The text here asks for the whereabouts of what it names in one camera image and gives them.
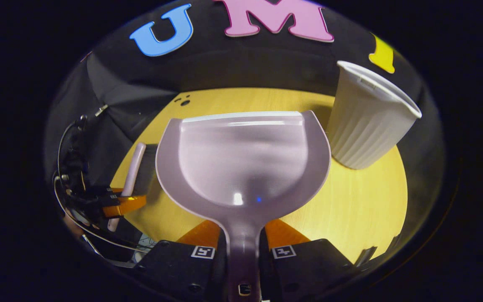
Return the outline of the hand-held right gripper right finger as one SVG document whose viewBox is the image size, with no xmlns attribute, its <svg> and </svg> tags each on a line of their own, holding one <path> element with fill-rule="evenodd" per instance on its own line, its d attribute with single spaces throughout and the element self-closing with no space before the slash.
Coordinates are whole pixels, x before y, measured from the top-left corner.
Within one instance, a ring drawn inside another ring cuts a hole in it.
<svg viewBox="0 0 483 302">
<path fill-rule="evenodd" d="M 264 302 L 317 302 L 350 281 L 357 268 L 327 239 L 309 240 L 276 219 L 260 234 L 260 285 Z"/>
</svg>

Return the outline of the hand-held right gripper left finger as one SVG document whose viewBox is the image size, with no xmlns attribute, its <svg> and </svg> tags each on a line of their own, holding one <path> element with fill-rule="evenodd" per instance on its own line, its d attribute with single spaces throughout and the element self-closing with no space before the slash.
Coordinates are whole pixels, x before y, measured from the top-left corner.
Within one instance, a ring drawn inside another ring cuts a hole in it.
<svg viewBox="0 0 483 302">
<path fill-rule="evenodd" d="M 177 241 L 156 243 L 135 274 L 181 302 L 226 302 L 226 236 L 214 222 L 201 222 Z"/>
</svg>

